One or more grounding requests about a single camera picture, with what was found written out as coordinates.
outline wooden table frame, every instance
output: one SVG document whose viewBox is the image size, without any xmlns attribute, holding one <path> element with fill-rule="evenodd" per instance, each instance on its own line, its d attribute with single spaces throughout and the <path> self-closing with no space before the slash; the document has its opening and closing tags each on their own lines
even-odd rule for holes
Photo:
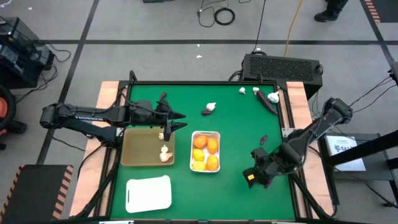
<svg viewBox="0 0 398 224">
<path fill-rule="evenodd" d="M 96 104 L 97 108 L 107 108 L 115 101 L 118 90 L 126 85 L 127 82 L 103 82 L 98 95 L 98 101 Z M 282 111 L 283 124 L 285 128 L 305 128 L 311 122 L 311 115 L 308 108 L 307 97 L 302 82 L 288 82 L 287 91 L 279 90 L 280 95 L 280 108 Z M 104 122 L 93 122 L 97 126 L 108 126 Z M 86 145 L 85 157 L 96 149 L 100 145 L 100 142 L 96 139 L 89 139 Z M 312 146 L 318 149 L 317 144 L 314 142 Z M 90 201 L 91 197 L 98 189 L 100 180 L 104 179 L 104 176 L 109 172 L 115 157 L 115 150 L 106 149 L 103 147 L 97 153 L 93 154 L 81 168 L 80 178 L 78 179 L 75 195 L 73 198 L 72 208 L 70 210 L 70 216 L 79 213 L 83 207 Z M 303 167 L 303 173 L 305 176 L 305 183 L 307 184 L 308 190 L 327 212 L 327 214 L 333 213 L 333 206 L 331 204 L 330 193 L 326 182 L 325 172 L 321 159 L 315 153 L 307 154 L 307 161 Z M 95 208 L 90 216 L 107 215 L 110 203 L 109 192 L 112 183 L 108 185 L 105 190 L 101 206 Z M 297 215 L 302 218 L 316 218 L 317 215 L 310 208 L 308 203 L 303 199 L 301 191 L 296 186 L 294 194 L 297 196 L 298 213 Z"/>
</svg>

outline white cutting board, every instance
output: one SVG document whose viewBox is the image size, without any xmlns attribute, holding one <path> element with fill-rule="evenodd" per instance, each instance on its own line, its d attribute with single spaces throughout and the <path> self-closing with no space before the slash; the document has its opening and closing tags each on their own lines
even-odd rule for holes
<svg viewBox="0 0 398 224">
<path fill-rule="evenodd" d="M 144 212 L 169 208 L 172 204 L 172 185 L 170 177 L 135 180 L 126 185 L 126 211 Z"/>
</svg>

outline yellow cable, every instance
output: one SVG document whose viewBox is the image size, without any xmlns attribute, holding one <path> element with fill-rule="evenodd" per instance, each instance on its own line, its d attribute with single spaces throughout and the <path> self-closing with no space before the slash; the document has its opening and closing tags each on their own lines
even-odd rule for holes
<svg viewBox="0 0 398 224">
<path fill-rule="evenodd" d="M 287 47 L 289 46 L 290 33 L 292 32 L 292 28 L 293 28 L 294 22 L 296 21 L 297 14 L 299 13 L 299 10 L 301 8 L 301 4 L 302 3 L 303 3 L 303 0 L 300 0 L 300 3 L 298 4 L 297 10 L 296 10 L 296 14 L 294 14 L 294 18 L 293 18 L 292 24 L 290 25 L 289 34 L 287 34 L 287 41 L 286 41 L 286 46 L 285 46 L 284 57 L 286 57 Z"/>
</svg>

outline white paper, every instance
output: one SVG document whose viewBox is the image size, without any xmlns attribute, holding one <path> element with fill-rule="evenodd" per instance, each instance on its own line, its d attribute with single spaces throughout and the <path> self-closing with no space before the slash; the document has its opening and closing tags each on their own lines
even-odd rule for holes
<svg viewBox="0 0 398 224">
<path fill-rule="evenodd" d="M 327 136 L 326 142 L 331 156 L 344 152 L 345 150 L 351 149 L 356 146 L 354 137 L 344 136 Z M 341 171 L 366 171 L 365 165 L 362 159 L 356 159 L 354 161 L 346 162 L 336 166 Z"/>
<path fill-rule="evenodd" d="M 126 211 L 144 212 L 169 208 L 172 204 L 170 177 L 131 179 L 126 185 Z"/>
</svg>

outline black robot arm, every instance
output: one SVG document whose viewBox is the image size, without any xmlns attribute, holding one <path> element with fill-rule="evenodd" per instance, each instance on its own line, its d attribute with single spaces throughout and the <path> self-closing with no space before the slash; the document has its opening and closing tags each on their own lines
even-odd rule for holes
<svg viewBox="0 0 398 224">
<path fill-rule="evenodd" d="M 43 108 L 40 124 L 47 129 L 68 128 L 98 138 L 105 146 L 116 146 L 117 128 L 126 126 L 160 126 L 164 129 L 164 140 L 169 141 L 171 133 L 187 125 L 172 121 L 184 118 L 175 112 L 165 100 L 157 102 L 152 109 L 150 101 L 127 102 L 126 106 L 111 106 L 107 109 L 73 106 L 55 103 Z M 101 128 L 86 121 L 104 121 L 111 126 Z"/>
<path fill-rule="evenodd" d="M 249 187 L 255 183 L 267 187 L 275 176 L 300 169 L 305 162 L 308 145 L 334 125 L 348 123 L 352 115 L 352 109 L 343 101 L 330 98 L 323 106 L 322 116 L 305 129 L 292 132 L 277 151 L 268 154 L 262 147 L 253 150 L 254 167 L 243 171 Z"/>
</svg>

